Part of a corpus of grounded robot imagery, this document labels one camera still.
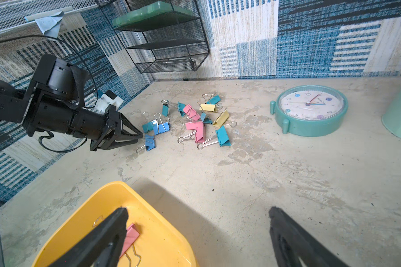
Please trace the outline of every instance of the teal clock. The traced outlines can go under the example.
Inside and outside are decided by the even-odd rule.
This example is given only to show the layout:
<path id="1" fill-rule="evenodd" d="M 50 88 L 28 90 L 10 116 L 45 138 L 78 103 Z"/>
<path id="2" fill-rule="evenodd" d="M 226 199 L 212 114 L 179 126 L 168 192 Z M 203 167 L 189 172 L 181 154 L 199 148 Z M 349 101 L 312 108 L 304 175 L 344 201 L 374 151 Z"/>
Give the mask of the teal clock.
<path id="1" fill-rule="evenodd" d="M 336 89 L 303 85 L 286 90 L 270 102 L 270 114 L 284 134 L 325 136 L 337 130 L 348 110 L 348 100 Z"/>

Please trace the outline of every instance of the binder clip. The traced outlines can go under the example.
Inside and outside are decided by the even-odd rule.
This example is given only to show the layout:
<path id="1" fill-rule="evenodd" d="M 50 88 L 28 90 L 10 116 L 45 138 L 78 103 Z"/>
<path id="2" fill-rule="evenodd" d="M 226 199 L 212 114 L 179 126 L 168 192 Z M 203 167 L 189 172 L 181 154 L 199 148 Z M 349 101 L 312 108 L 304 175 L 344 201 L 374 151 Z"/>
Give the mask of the binder clip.
<path id="1" fill-rule="evenodd" d="M 200 116 L 203 123 L 208 123 L 208 124 L 212 124 L 213 121 L 211 120 L 211 118 L 205 113 L 205 111 L 202 108 L 202 105 L 198 102 L 198 105 L 200 107 L 200 109 L 203 111 L 202 115 Z"/>
<path id="2" fill-rule="evenodd" d="M 186 104 L 180 103 L 178 101 L 178 112 L 181 114 L 182 117 L 184 117 L 184 115 L 186 114 L 183 109 L 186 107 Z"/>
<path id="3" fill-rule="evenodd" d="M 159 121 L 156 118 L 156 115 L 158 115 L 158 114 L 159 114 L 160 125 L 159 125 Z M 154 117 L 155 117 L 155 121 L 156 121 L 156 124 L 153 122 L 153 131 L 154 131 L 154 135 L 155 136 L 160 134 L 160 133 L 169 131 L 169 122 L 163 123 L 162 122 L 162 116 L 161 116 L 160 113 L 156 113 L 154 115 Z"/>
<path id="4" fill-rule="evenodd" d="M 169 115 L 169 106 L 175 107 L 178 112 L 180 113 L 180 115 L 183 117 L 186 113 L 183 111 L 183 109 L 185 108 L 186 104 L 183 103 L 172 103 L 169 102 L 168 100 L 162 100 L 162 115 L 164 116 L 168 116 Z"/>
<path id="5" fill-rule="evenodd" d="M 202 113 L 202 115 L 200 116 L 203 123 L 208 123 L 208 124 L 212 124 L 213 121 L 208 117 L 208 115 L 204 112 Z"/>
<path id="6" fill-rule="evenodd" d="M 165 100 L 165 99 L 162 100 L 161 103 L 162 103 L 162 115 L 164 115 L 166 117 L 169 114 L 169 106 L 172 106 L 172 107 L 175 107 L 175 108 L 178 109 L 178 104 L 177 103 L 172 103 L 172 102 L 169 102 L 168 100 Z"/>
<path id="7" fill-rule="evenodd" d="M 131 225 L 127 229 L 126 237 L 125 237 L 125 239 L 123 241 L 122 252 L 121 252 L 121 255 L 119 256 L 119 258 L 122 257 L 123 254 L 126 253 L 126 251 L 134 244 L 135 240 L 139 236 L 140 236 L 140 233 L 137 232 L 137 230 L 135 230 L 134 224 L 131 223 Z"/>
<path id="8" fill-rule="evenodd" d="M 186 113 L 187 118 L 192 119 L 193 121 L 200 120 L 199 114 L 192 108 L 190 104 L 187 104 L 183 111 Z"/>
<path id="9" fill-rule="evenodd" d="M 226 122 L 226 120 L 230 117 L 227 108 L 220 113 L 219 117 L 214 121 L 213 126 L 220 128 Z"/>
<path id="10" fill-rule="evenodd" d="M 231 146 L 229 136 L 227 135 L 227 131 L 224 128 L 224 126 L 220 127 L 220 129 L 216 130 L 215 134 L 218 139 L 217 141 L 206 144 L 207 142 L 209 142 L 211 139 L 214 138 L 214 136 L 212 136 L 212 137 L 208 138 L 205 142 L 198 143 L 198 145 L 197 145 L 198 150 L 202 150 L 202 148 L 207 147 L 212 144 L 216 144 L 216 143 L 219 143 L 220 147 Z"/>
<path id="11" fill-rule="evenodd" d="M 201 104 L 200 106 L 203 111 L 218 112 L 217 107 L 213 104 Z"/>
<path id="12" fill-rule="evenodd" d="M 156 144 L 154 142 L 154 136 L 145 135 L 144 140 L 145 140 L 145 145 L 137 148 L 136 151 L 137 154 L 139 154 L 143 149 L 145 149 L 146 151 L 150 151 L 156 147 Z"/>
<path id="13" fill-rule="evenodd" d="M 213 104 L 214 105 L 214 104 L 217 104 L 218 102 L 220 102 L 221 99 L 220 99 L 219 95 L 214 96 L 216 93 L 217 92 L 212 93 L 210 95 L 207 93 L 204 93 L 202 95 L 202 97 L 203 97 L 203 99 L 205 99 L 205 104 Z M 217 104 L 216 107 L 218 108 L 218 110 L 220 110 L 223 106 Z"/>
<path id="14" fill-rule="evenodd" d="M 186 123 L 187 130 L 196 131 L 196 135 L 194 136 L 195 143 L 202 143 L 205 141 L 205 125 L 203 122 L 189 122 Z"/>
<path id="15" fill-rule="evenodd" d="M 143 124 L 143 126 L 142 126 L 143 131 L 144 131 L 144 133 L 148 133 L 149 131 L 153 130 L 153 123 L 152 123 L 152 121 L 149 121 L 150 119 L 149 119 L 149 115 L 148 115 L 147 111 L 143 112 L 143 115 L 145 116 L 146 120 L 148 121 L 146 124 Z"/>

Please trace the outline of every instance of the black cable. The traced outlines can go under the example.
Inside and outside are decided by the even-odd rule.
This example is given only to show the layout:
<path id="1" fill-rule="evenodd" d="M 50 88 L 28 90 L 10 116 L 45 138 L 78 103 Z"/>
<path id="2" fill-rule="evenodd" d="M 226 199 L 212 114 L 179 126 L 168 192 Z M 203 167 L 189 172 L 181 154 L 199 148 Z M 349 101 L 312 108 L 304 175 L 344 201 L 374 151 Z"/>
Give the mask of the black cable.
<path id="1" fill-rule="evenodd" d="M 85 136 L 85 140 L 78 147 L 74 147 L 74 148 L 68 149 L 68 150 L 53 150 L 53 149 L 45 147 L 45 145 L 42 143 L 43 138 L 52 139 L 52 137 L 54 137 L 54 135 L 51 131 L 48 131 L 48 130 L 45 130 L 45 131 L 49 134 L 49 136 L 40 136 L 39 143 L 44 149 L 52 151 L 52 152 L 56 152 L 56 153 L 68 153 L 68 152 L 74 151 L 74 150 L 78 149 L 79 147 L 83 146 L 86 143 L 86 141 L 88 140 L 88 138 Z"/>
<path id="2" fill-rule="evenodd" d="M 77 52 L 77 50 L 76 50 L 74 47 L 72 47 L 71 45 L 69 45 L 66 41 L 61 40 L 61 39 L 58 39 L 58 38 L 55 38 L 55 37 L 49 37 L 49 36 L 38 35 L 38 34 L 31 34 L 31 35 L 24 35 L 24 36 L 13 37 L 13 38 L 10 38 L 10 39 L 0 40 L 0 44 L 1 44 L 1 43 L 5 43 L 5 42 L 10 42 L 10 41 L 13 41 L 13 40 L 19 40 L 19 39 L 23 39 L 23 38 L 29 38 L 29 37 L 51 38 L 51 39 L 57 40 L 57 41 L 59 41 L 59 42 L 65 44 L 65 45 L 67 45 L 69 48 L 71 48 L 71 49 L 77 54 L 77 56 L 80 58 L 80 60 L 82 61 L 82 63 L 85 65 L 86 69 L 87 69 L 88 72 L 89 72 L 89 75 L 91 75 L 92 82 L 93 82 L 94 87 L 95 87 L 96 99 L 98 99 L 98 88 L 96 87 L 96 83 L 95 83 L 95 80 L 94 80 L 94 76 L 92 76 L 91 70 L 89 69 L 89 67 L 88 67 L 88 65 L 86 64 L 85 60 L 84 60 L 84 59 L 80 56 L 80 54 Z M 92 107 L 85 107 L 85 109 L 93 109 L 94 107 L 95 107 L 95 105 L 92 106 Z"/>

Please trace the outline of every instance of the yellow binder clip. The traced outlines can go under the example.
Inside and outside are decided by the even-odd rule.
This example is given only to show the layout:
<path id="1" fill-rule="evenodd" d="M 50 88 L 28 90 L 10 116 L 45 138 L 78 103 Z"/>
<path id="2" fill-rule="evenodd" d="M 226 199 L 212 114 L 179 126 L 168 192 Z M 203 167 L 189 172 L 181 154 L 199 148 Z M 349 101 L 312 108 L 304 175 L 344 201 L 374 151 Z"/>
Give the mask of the yellow binder clip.
<path id="1" fill-rule="evenodd" d="M 201 104 L 202 111 L 207 112 L 218 112 L 217 107 L 215 104 Z"/>
<path id="2" fill-rule="evenodd" d="M 220 128 L 226 122 L 226 120 L 230 117 L 227 108 L 219 115 L 219 117 L 214 121 L 213 126 Z"/>

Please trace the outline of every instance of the cloth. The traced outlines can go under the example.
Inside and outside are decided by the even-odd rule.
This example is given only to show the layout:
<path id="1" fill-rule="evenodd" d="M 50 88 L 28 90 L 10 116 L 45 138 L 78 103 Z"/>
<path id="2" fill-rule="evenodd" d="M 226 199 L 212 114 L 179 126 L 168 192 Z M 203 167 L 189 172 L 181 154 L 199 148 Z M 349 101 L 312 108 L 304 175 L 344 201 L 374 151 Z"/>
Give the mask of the cloth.
<path id="1" fill-rule="evenodd" d="M 44 36 L 57 38 L 63 16 L 64 12 L 61 11 L 49 17 L 38 18 L 35 21 Z"/>

